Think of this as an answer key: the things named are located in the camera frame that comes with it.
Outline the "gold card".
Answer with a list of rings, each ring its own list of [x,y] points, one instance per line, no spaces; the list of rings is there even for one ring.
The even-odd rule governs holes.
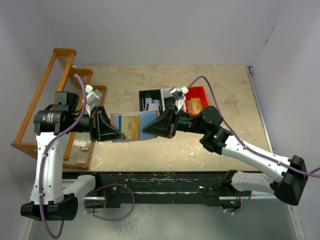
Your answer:
[[[127,141],[139,139],[140,117],[137,114],[123,114],[119,116],[119,128]]]

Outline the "pink leather card holder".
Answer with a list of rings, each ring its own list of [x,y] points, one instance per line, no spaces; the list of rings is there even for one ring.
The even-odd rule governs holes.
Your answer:
[[[111,113],[111,125],[124,135],[123,139],[112,140],[112,142],[137,142],[157,138],[154,134],[144,133],[143,128],[156,120],[158,116],[158,110]]]

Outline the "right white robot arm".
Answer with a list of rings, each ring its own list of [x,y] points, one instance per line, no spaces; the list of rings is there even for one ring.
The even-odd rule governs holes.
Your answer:
[[[143,132],[171,139],[177,131],[202,134],[200,143],[209,152],[241,161],[258,173],[234,171],[228,184],[239,192],[255,191],[273,194],[280,201],[297,206],[308,181],[302,157],[276,155],[240,139],[221,126],[223,118],[214,106],[205,107],[192,116],[170,106]]]

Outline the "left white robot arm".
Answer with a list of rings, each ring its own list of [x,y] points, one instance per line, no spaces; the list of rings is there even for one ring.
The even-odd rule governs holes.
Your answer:
[[[92,142],[123,140],[125,136],[111,125],[98,90],[86,93],[80,113],[76,93],[57,91],[54,103],[33,118],[37,142],[35,181],[29,202],[20,207],[23,217],[40,221],[71,221],[78,210],[78,200],[96,186],[92,175],[78,177],[63,188],[63,161],[69,133],[88,133]]]

